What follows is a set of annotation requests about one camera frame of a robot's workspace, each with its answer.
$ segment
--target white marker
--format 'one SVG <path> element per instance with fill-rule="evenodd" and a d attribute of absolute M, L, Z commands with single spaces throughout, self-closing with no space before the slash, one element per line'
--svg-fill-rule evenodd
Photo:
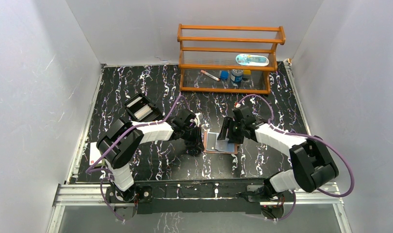
<path fill-rule="evenodd" d="M 213 80 L 219 81 L 219 78 L 213 76 L 212 74 L 210 74 L 210 73 L 208 73 L 208 72 L 206 72 L 204 70 L 201 70 L 201 73 L 205 74 L 206 76 L 210 77 Z"/>

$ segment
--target marble tabletop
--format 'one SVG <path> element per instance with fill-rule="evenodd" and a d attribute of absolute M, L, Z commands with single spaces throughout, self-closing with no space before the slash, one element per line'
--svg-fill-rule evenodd
<path fill-rule="evenodd" d="M 124 103 L 139 92 L 145 93 L 159 109 L 168 113 L 179 95 L 180 70 L 175 65 L 106 67 L 103 70 L 95 109 L 84 145 L 78 183 L 97 183 L 102 173 L 87 175 L 90 143 L 107 130 L 125 113 Z M 286 69 L 278 62 L 277 72 L 270 74 L 271 94 L 264 96 L 271 104 L 279 128 L 291 132 L 306 133 Z M 203 115 L 202 128 L 219 132 L 223 118 L 232 116 L 232 107 L 244 94 L 182 92 L 193 112 Z M 249 99 L 245 104 L 254 114 L 265 119 L 270 111 L 261 99 Z M 183 102 L 177 105 L 184 108 Z M 151 142 L 139 146 L 130 161 L 132 176 L 144 180 L 200 180 L 245 177 L 268 177 L 289 169 L 290 162 L 279 151 L 245 139 L 238 154 L 199 153 L 188 154 L 183 140 Z"/>

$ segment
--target wooden rack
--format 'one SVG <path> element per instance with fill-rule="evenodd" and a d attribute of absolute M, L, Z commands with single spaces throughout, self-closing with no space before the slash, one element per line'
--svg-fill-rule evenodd
<path fill-rule="evenodd" d="M 180 43 L 180 90 L 269 94 L 269 73 L 277 70 L 275 53 L 277 45 L 285 43 L 285 33 L 282 26 L 268 28 L 180 24 L 177 40 Z M 187 42 L 190 42 L 191 46 L 185 46 L 184 44 Z M 263 48 L 264 45 L 269 45 L 270 48 Z M 235 61 L 235 57 L 240 53 L 266 56 L 269 59 L 269 64 L 265 67 L 242 66 Z M 213 87 L 214 85 L 207 85 L 206 87 L 187 86 L 184 85 L 186 69 L 248 69 L 252 72 L 261 71 L 262 83 L 261 85 L 255 84 L 237 88 L 234 86 L 227 88 L 225 85 L 220 87 Z"/>

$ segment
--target blue block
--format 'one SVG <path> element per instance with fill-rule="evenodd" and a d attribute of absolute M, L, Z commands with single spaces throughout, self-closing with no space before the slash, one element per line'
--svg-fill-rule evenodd
<path fill-rule="evenodd" d="M 221 70 L 219 72 L 219 78 L 221 80 L 227 80 L 228 79 L 228 72 Z"/>

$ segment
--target wall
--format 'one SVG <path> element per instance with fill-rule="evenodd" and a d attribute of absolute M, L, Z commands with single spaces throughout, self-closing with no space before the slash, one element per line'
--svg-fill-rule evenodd
<path fill-rule="evenodd" d="M 354 170 L 344 199 L 353 232 L 393 232 L 393 0 L 325 0 L 293 73 L 312 133 Z"/>
<path fill-rule="evenodd" d="M 100 64 L 65 0 L 0 0 L 0 232 L 45 232 Z"/>
<path fill-rule="evenodd" d="M 178 24 L 284 26 L 277 58 L 292 58 L 323 0 L 67 0 L 108 65 L 178 63 Z"/>

